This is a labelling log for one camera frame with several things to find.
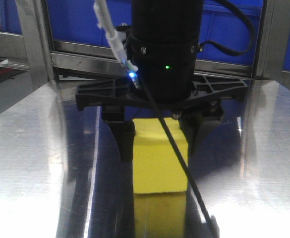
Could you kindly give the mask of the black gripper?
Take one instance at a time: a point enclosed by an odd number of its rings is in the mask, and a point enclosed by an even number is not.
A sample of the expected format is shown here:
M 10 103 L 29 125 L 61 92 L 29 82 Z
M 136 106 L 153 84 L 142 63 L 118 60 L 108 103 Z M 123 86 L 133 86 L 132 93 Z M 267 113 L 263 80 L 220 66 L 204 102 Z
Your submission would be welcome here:
M 247 85 L 241 79 L 194 74 L 198 37 L 145 39 L 131 34 L 127 52 L 135 68 L 125 77 L 77 87 L 80 111 L 101 106 L 102 120 L 110 129 L 121 162 L 133 159 L 135 126 L 125 120 L 125 107 L 150 108 L 148 94 L 162 110 L 183 110 L 180 129 L 193 157 L 203 140 L 221 124 L 221 98 L 243 99 Z

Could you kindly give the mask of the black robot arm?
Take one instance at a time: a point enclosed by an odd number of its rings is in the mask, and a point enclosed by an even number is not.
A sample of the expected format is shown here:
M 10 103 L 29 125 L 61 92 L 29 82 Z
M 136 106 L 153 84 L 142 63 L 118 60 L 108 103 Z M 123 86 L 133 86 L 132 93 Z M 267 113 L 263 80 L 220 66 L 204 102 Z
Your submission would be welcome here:
M 131 25 L 123 52 L 135 66 L 128 76 L 80 85 L 77 107 L 100 106 L 122 161 L 131 161 L 135 149 L 136 117 L 125 109 L 150 109 L 160 118 L 167 113 L 177 122 L 193 155 L 203 138 L 221 121 L 221 99 L 241 100 L 246 84 L 240 79 L 194 74 L 203 1 L 134 0 Z

